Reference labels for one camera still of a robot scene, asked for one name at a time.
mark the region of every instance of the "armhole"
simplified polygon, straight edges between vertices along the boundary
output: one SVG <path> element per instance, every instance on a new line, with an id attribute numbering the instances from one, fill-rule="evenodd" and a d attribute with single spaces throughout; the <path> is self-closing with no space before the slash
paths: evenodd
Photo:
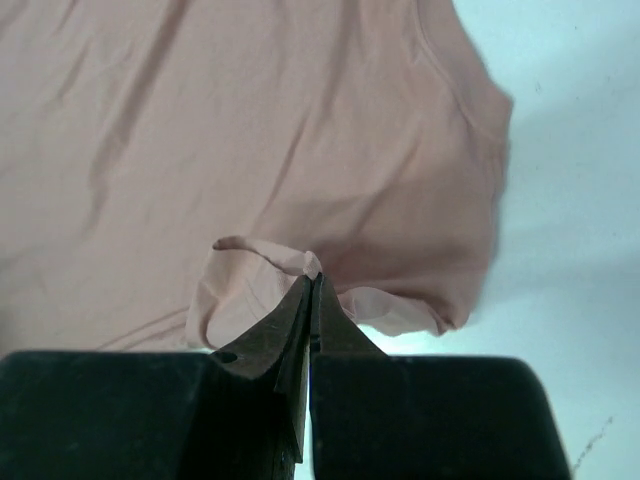
<path id="1" fill-rule="evenodd" d="M 505 145 L 511 99 L 489 77 L 452 0 L 414 0 L 413 7 L 422 49 L 451 88 L 467 122 L 487 140 Z"/>

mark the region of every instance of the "table surface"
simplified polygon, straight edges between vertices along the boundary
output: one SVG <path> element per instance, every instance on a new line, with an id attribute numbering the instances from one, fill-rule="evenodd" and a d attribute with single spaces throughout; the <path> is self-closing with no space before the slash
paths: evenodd
<path id="1" fill-rule="evenodd" d="M 393 354 L 524 359 L 547 389 L 576 479 L 638 478 L 640 2 L 456 7 L 515 99 L 497 259 L 463 330 L 365 331 Z M 307 437 L 296 478 L 311 478 L 309 447 Z"/>

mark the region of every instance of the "black block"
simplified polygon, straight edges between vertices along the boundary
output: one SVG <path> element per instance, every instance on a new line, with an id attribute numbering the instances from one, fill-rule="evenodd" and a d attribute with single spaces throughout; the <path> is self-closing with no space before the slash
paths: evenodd
<path id="1" fill-rule="evenodd" d="M 511 359 L 317 355 L 316 480 L 568 480 L 546 395 Z"/>

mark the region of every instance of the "screw hole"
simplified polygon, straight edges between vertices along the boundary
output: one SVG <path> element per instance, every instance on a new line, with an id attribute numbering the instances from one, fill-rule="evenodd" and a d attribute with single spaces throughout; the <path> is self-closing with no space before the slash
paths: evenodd
<path id="1" fill-rule="evenodd" d="M 232 352 L 214 352 L 213 353 L 220 363 L 232 363 L 238 359 L 238 356 Z"/>

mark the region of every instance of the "white surface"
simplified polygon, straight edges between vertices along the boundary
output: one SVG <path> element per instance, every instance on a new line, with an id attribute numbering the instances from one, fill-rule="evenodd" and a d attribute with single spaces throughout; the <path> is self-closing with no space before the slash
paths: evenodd
<path id="1" fill-rule="evenodd" d="M 371 336 L 390 353 L 524 359 L 576 479 L 640 478 L 640 2 L 456 5 L 515 98 L 498 258 L 462 331 Z M 306 447 L 296 478 L 311 478 Z"/>

